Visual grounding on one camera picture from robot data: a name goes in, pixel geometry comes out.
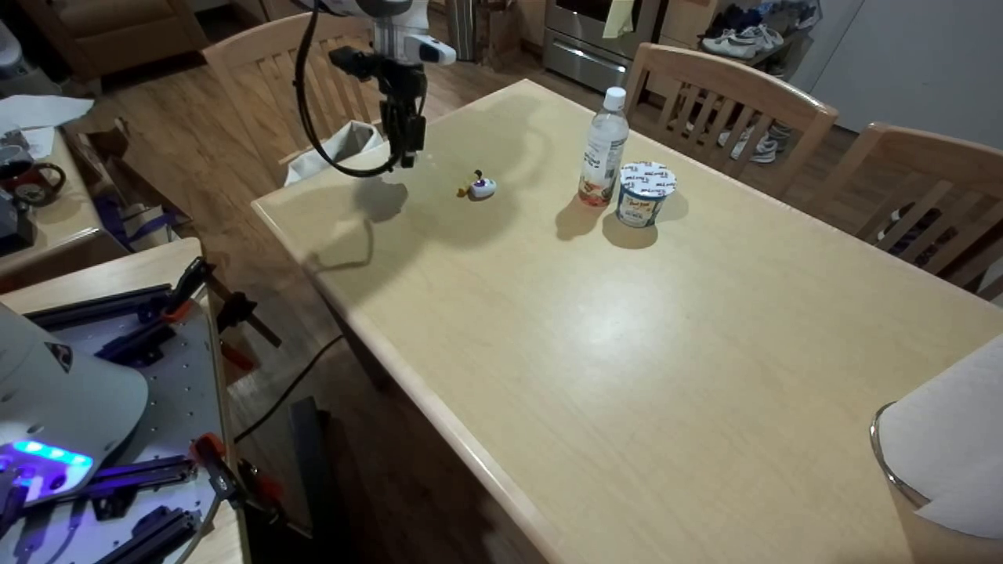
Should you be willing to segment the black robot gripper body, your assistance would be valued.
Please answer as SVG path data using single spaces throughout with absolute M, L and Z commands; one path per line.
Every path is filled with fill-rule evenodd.
M 414 149 L 427 141 L 427 115 L 419 110 L 427 97 L 427 74 L 419 65 L 401 65 L 384 52 L 364 52 L 353 48 L 338 48 L 329 60 L 362 82 L 379 85 L 379 115 L 384 132 L 396 149 Z

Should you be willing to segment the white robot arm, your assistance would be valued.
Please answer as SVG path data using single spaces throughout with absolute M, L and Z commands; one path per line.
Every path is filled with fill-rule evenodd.
M 362 15 L 374 48 L 338 48 L 329 60 L 362 82 L 375 82 L 388 163 L 410 165 L 427 141 L 427 65 L 451 65 L 456 48 L 429 31 L 429 0 L 323 0 L 338 15 Z

